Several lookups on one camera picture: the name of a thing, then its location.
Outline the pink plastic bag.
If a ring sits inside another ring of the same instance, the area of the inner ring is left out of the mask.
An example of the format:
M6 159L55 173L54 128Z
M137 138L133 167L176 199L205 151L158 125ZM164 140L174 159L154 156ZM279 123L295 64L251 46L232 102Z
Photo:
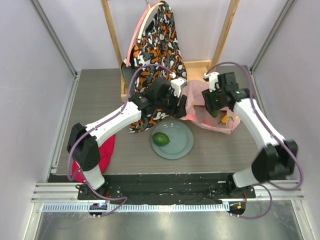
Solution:
M189 120L198 127L209 131L230 134L240 124L241 119L228 107L219 110L217 117L212 117L205 108L202 91L209 88L209 84L200 80L189 80L182 93L187 96L185 105L186 116L182 120ZM227 114L226 124L221 123L222 117Z

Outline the fake green avocado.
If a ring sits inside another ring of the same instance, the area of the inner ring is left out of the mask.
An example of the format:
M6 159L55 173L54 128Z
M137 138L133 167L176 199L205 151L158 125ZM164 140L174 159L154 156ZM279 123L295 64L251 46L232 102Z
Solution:
M210 115L211 115L213 118L216 118L216 117L218 116L218 114L219 114L219 111L218 111L218 110L214 110L214 111L211 112Z

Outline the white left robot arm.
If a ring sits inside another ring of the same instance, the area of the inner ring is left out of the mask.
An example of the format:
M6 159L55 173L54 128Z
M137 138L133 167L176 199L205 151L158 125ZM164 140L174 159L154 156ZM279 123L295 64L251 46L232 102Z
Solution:
M182 77L171 81L158 77L146 91L134 93L120 108L107 116L86 126L77 123L72 127L67 144L69 160L76 161L83 179L90 185L89 194L93 198L100 200L107 192L99 168L99 148L121 129L155 110L162 110L177 119L186 116L187 97L182 94L186 85L187 80Z

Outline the fake green lime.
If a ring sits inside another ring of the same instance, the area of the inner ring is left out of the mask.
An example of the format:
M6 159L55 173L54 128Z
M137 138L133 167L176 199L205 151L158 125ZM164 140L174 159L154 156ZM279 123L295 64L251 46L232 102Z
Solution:
M157 146L165 146L170 143L169 137L163 132L156 132L152 135L151 139Z

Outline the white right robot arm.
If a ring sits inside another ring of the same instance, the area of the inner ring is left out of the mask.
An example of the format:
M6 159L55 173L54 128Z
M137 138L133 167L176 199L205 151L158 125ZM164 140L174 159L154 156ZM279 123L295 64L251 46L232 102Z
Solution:
M286 140L270 124L257 101L250 98L250 90L239 88L234 72L206 73L203 78L209 88L202 91L209 113L228 108L244 123L258 147L259 153L250 167L229 177L226 193L233 198L243 193L244 187L265 183L294 173L298 145Z

